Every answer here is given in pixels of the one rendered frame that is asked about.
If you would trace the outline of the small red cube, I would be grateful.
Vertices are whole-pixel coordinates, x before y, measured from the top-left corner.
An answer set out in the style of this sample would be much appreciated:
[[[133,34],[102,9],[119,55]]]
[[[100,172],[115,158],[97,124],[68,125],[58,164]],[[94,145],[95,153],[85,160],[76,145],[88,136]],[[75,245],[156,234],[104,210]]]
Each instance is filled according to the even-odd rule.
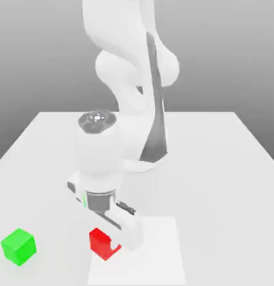
[[[107,261],[122,248],[120,244],[113,247],[112,239],[98,228],[89,232],[89,241],[91,250],[104,261]]]

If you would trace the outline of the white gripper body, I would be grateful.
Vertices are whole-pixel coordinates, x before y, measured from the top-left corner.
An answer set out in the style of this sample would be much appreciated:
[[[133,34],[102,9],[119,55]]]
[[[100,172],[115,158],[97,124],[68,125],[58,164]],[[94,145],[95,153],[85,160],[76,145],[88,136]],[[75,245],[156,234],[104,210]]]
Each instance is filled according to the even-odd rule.
[[[84,192],[83,205],[90,230],[97,228],[109,236],[112,250],[118,245],[135,250],[143,244],[143,224],[138,212],[120,201],[115,192]]]

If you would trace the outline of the small green cube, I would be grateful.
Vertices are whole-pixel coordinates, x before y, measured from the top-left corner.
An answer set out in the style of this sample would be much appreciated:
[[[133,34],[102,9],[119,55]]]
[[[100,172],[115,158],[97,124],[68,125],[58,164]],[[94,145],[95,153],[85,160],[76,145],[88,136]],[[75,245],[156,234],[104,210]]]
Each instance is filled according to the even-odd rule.
[[[1,246],[4,256],[18,266],[23,265],[37,252],[34,236],[21,228],[4,238]]]

